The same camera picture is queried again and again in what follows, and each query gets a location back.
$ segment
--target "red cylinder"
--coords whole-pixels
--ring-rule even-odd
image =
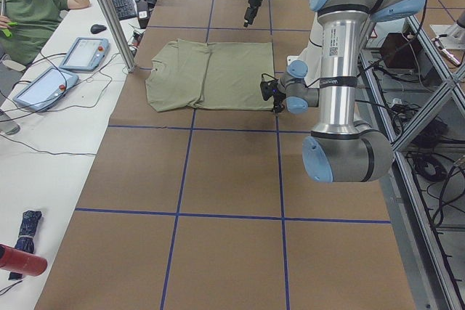
[[[18,274],[38,276],[47,268],[47,260],[0,244],[0,269]]]

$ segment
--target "folded umbrella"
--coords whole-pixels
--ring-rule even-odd
[[[34,253],[33,238],[36,235],[39,219],[42,217],[41,211],[26,211],[23,213],[23,221],[21,222],[20,233],[15,245],[15,249],[23,250],[28,253]],[[8,280],[20,280],[22,274],[10,272]]]

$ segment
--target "computer mouse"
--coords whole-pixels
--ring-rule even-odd
[[[95,24],[95,25],[92,25],[92,27],[90,28],[90,33],[97,34],[97,33],[103,32],[105,29],[107,29],[106,26]]]

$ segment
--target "white desk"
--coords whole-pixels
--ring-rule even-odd
[[[95,23],[107,25],[97,0],[91,0],[88,9],[73,10],[68,13],[59,28],[43,48],[45,56],[66,52],[78,36],[93,36],[89,29]],[[137,18],[121,22],[123,32],[129,40],[133,25],[138,27]],[[110,49],[106,54],[106,64],[118,52],[110,29],[95,37],[107,38]],[[62,57],[54,58],[59,65]],[[31,81],[50,66],[47,61],[31,67],[22,80]],[[10,138],[50,152],[96,153],[108,124],[108,118],[115,107],[126,78],[126,67],[121,56],[117,56],[104,70],[113,81],[91,109],[72,107],[56,113],[36,113],[17,120],[21,126],[19,133]],[[80,79],[91,75],[79,74]],[[71,105],[93,105],[110,79],[96,74],[92,82],[83,82],[68,92],[52,110]],[[10,94],[16,95],[24,85],[17,85]],[[6,101],[3,110],[13,110],[15,106]],[[27,113],[15,110],[8,112],[16,118]],[[58,252],[76,202],[81,194],[94,156],[48,155],[29,150],[21,144],[0,137],[0,243],[14,246],[24,211],[41,211],[43,218],[34,238],[36,254],[49,262],[49,267],[40,276],[24,277],[23,282],[14,286],[0,297],[0,309],[31,310],[36,305],[47,276]],[[9,272],[0,270],[0,288],[11,285]]]

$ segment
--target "green t-shirt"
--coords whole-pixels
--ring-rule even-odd
[[[31,63],[61,22],[60,12],[68,9],[68,0],[6,0],[5,15],[17,22],[13,36],[0,32],[0,44],[12,60]]]

